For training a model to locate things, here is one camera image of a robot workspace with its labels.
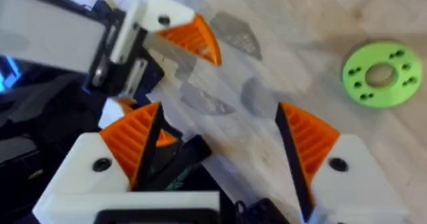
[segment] orange ribbed fin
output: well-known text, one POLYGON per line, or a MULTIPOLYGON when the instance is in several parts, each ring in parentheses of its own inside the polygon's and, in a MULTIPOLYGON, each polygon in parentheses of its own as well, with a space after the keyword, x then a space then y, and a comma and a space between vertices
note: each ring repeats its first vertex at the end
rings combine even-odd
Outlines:
POLYGON ((282 136, 302 216, 314 210, 311 182, 340 133, 314 115, 280 102, 276 124, 282 136))
POLYGON ((152 134, 156 132, 153 129, 153 125, 157 115, 161 115, 161 118, 163 118, 163 109, 160 102, 140 107, 99 132, 129 178, 132 187, 136 184, 141 162, 145 161, 146 145, 151 144, 149 142, 153 142, 153 148, 163 147, 177 141, 174 136, 164 130, 160 130, 158 125, 155 128, 159 129, 159 133, 157 135, 156 133, 152 134))
POLYGON ((171 43, 221 66, 221 53, 215 35, 201 15, 195 14, 191 23, 157 32, 171 43))

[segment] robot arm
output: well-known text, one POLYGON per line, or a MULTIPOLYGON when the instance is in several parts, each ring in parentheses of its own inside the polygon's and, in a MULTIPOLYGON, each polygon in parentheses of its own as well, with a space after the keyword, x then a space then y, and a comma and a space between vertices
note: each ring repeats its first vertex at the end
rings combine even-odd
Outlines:
POLYGON ((368 148, 288 103, 276 114, 307 224, 405 223, 406 206, 368 148))
POLYGON ((110 10, 76 11, 60 0, 0 0, 0 53, 88 73, 85 88, 109 96, 149 93, 163 77, 163 70, 143 48, 148 33, 221 65, 207 23, 184 5, 137 0, 124 13, 97 4, 93 10, 110 10))
POLYGON ((160 129, 163 122, 161 104, 153 103, 127 114, 100 133, 82 134, 33 209, 39 222, 218 223, 218 192, 164 191, 164 185, 158 185, 169 183, 169 177, 177 177, 183 171, 177 167, 185 167, 183 164, 188 163, 188 159, 197 156, 204 159, 210 154, 210 150, 200 154, 205 145, 200 139, 195 139, 197 143, 185 144, 191 148, 184 145, 181 150, 181 155, 190 149, 198 149, 198 153, 184 154, 181 161, 177 157, 178 161, 172 163, 172 168, 166 169, 167 175, 150 179, 159 189, 150 185, 147 167, 151 167, 153 149, 156 145, 168 144, 166 134, 160 129), (130 123, 138 128, 129 129, 130 123), (117 140, 126 142, 117 145, 117 140))

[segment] black screw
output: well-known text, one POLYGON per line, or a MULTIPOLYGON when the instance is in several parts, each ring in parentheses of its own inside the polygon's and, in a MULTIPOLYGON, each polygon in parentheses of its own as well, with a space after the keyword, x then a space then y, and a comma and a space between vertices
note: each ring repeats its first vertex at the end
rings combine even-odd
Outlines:
POLYGON ((329 159, 329 166, 335 171, 339 171, 339 172, 348 171, 347 162, 339 157, 333 157, 329 159))
POLYGON ((403 70, 409 70, 409 69, 411 69, 411 65, 405 63, 405 64, 402 65, 402 69, 403 70))
POLYGON ((396 56, 398 56, 398 57, 401 57, 401 56, 405 55, 405 52, 404 52, 403 50, 398 50, 398 51, 395 53, 395 55, 396 55, 396 56))
POLYGON ((171 19, 167 15, 160 15, 157 20, 160 24, 168 26, 171 23, 171 19))
POLYGON ((96 172, 102 172, 109 169, 109 167, 111 167, 111 164, 112 164, 111 159, 99 158, 93 163, 92 170, 96 172))

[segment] wooden table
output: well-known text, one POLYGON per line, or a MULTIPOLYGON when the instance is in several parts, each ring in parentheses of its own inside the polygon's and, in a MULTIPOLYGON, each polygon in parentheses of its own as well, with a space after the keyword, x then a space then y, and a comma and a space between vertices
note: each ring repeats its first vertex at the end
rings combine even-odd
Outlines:
MULTIPOLYGON (((278 101, 289 101, 342 133, 361 136, 410 208, 410 221, 427 222, 426 86, 399 107, 369 109, 353 102, 340 81, 348 51, 369 38, 397 39, 425 59, 427 0, 176 1, 207 21, 239 19, 260 46, 261 56, 252 57, 218 37, 218 68, 155 38, 145 44, 165 70, 149 97, 163 102, 167 119, 187 136, 205 137, 215 152, 205 165, 232 199, 269 197, 298 222, 273 119, 278 101)), ((131 0, 115 2, 126 9, 131 0)))

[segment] green disc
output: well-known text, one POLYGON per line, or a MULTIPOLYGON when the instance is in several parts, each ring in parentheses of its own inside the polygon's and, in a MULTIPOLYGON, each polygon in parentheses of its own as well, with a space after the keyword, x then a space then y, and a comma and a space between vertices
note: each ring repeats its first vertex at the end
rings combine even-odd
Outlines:
POLYGON ((415 52, 392 41, 369 43, 350 55, 342 70, 348 95, 368 107, 393 107, 408 100, 420 87, 422 62, 415 52), (387 85, 368 84, 366 73, 374 65, 389 65, 394 74, 387 85))

